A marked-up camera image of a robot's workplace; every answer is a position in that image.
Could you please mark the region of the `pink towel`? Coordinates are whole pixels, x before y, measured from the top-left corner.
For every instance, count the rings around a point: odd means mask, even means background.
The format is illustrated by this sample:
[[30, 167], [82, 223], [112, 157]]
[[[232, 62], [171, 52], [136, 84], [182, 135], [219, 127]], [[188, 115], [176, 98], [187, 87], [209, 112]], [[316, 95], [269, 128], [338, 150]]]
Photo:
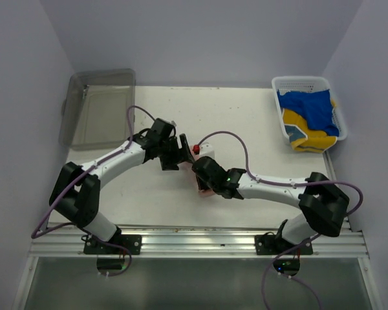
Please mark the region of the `pink towel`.
[[179, 167], [200, 196], [207, 197], [214, 195], [214, 192], [192, 171], [192, 164], [190, 162], [185, 161]]

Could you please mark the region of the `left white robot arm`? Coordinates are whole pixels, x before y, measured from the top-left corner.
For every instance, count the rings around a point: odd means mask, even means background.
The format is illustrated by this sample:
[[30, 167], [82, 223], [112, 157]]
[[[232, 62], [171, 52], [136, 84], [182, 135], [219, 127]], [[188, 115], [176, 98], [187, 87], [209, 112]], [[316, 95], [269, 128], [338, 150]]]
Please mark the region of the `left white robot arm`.
[[97, 237], [106, 253], [117, 252], [122, 244], [119, 228], [99, 211], [100, 191], [122, 173], [156, 158], [163, 171], [177, 171], [181, 163], [193, 163], [186, 136], [174, 133], [174, 125], [157, 118], [150, 128], [133, 134], [97, 160], [64, 164], [49, 199], [50, 207]]

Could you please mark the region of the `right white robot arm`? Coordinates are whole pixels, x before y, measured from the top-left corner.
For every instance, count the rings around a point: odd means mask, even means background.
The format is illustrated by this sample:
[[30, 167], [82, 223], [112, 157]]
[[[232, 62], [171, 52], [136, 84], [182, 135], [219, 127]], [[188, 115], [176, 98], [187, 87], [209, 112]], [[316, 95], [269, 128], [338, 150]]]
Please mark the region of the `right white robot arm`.
[[290, 179], [282, 186], [279, 178], [262, 182], [258, 174], [244, 169], [224, 170], [213, 158], [204, 156], [192, 165], [201, 184], [226, 199], [262, 199], [295, 207], [301, 213], [282, 222], [275, 235], [281, 253], [291, 253], [299, 243], [317, 234], [337, 237], [349, 205], [349, 197], [324, 174]]

